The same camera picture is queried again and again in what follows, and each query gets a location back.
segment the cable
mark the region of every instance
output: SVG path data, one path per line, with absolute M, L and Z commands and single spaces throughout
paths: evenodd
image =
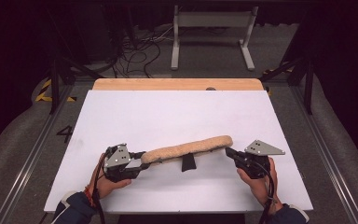
M 98 163 L 97 173 L 95 174 L 95 178 L 94 178 L 94 189 L 92 191 L 92 196 L 91 196 L 92 200 L 94 201 L 95 205 L 97 206 L 102 224 L 105 224 L 105 220 L 104 220 L 103 209 L 102 209 L 101 203 L 100 203 L 100 193 L 97 189 L 97 182 L 100 178 L 97 178 L 97 176 L 100 176 L 100 170 L 103 167 L 103 161 L 105 158 L 106 158 L 106 153 L 103 154 L 103 157 L 101 158 L 100 162 Z
M 250 160 L 249 162 L 260 167 L 264 171 L 264 173 L 266 173 L 266 175 L 268 176 L 268 179 L 269 179 L 268 198 L 267 198 L 267 201 L 266 201 L 266 204 L 264 207 L 263 214 L 261 215 L 261 218 L 258 221 L 258 224 L 262 224 L 267 219 L 268 214 L 269 214 L 269 208 L 271 206 L 271 203 L 274 200 L 275 185 L 274 185 L 274 181 L 272 179 L 271 173 L 268 170 L 266 170 L 266 168 L 263 165 L 261 165 L 260 163 L 258 163 L 256 161 L 252 161 L 252 160 Z

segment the sleeve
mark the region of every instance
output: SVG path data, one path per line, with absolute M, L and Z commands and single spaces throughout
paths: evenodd
M 96 213 L 86 194 L 71 191 L 65 194 L 57 205 L 52 223 L 86 224 L 91 222 Z
M 280 209 L 275 215 L 270 216 L 267 220 L 268 224 L 305 224 L 310 221 L 307 214 L 300 208 L 294 205 L 283 204 L 283 208 Z

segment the white board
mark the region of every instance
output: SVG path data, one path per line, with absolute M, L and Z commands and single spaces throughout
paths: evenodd
M 45 211 L 55 211 L 67 191 L 84 189 L 108 147 L 127 143 L 129 152 L 140 152 L 226 134 L 237 150 L 255 139 L 284 150 L 285 155 L 272 156 L 278 196 L 283 203 L 312 209 L 265 91 L 89 91 Z M 151 166 L 129 186 L 102 199 L 103 210 L 116 214 L 262 210 L 224 150 L 195 160 L 197 169 L 186 172 L 180 161 Z

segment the human hand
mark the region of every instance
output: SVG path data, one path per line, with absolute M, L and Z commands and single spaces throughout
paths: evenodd
M 269 166 L 270 166 L 270 175 L 272 177 L 272 181 L 274 182 L 274 200 L 275 200 L 275 206 L 270 208 L 269 214 L 272 214 L 279 209 L 282 208 L 282 203 L 278 198 L 277 191 L 278 191 L 278 177 L 277 172 L 275 170 L 275 162 L 272 158 L 268 157 L 269 160 Z M 237 173 L 240 175 L 240 178 L 245 182 L 249 187 L 251 188 L 251 192 L 254 194 L 254 196 L 257 198 L 258 202 L 265 206 L 267 200 L 269 199 L 269 193 L 267 190 L 267 186 L 269 186 L 269 177 L 266 175 L 264 178 L 259 179 L 251 179 L 246 172 L 244 172 L 242 169 L 238 168 Z
M 89 195 L 92 195 L 92 192 L 94 191 L 94 181 L 97 175 L 98 164 L 95 167 L 94 172 L 92 173 L 91 180 L 89 181 Z M 114 189 L 122 189 L 131 183 L 130 179 L 124 179 L 118 181 L 117 183 L 112 182 L 104 176 L 102 169 L 100 170 L 99 176 L 100 177 L 97 181 L 97 189 L 100 195 L 100 199 L 109 195 Z

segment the metal frame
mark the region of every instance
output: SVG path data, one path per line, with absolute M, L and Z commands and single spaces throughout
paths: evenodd
M 179 68 L 179 27 L 246 27 L 246 35 L 239 42 L 248 70 L 255 70 L 248 44 L 255 24 L 257 10 L 258 7 L 253 7 L 251 12 L 180 12 L 178 6 L 175 6 L 171 69 L 177 70 Z

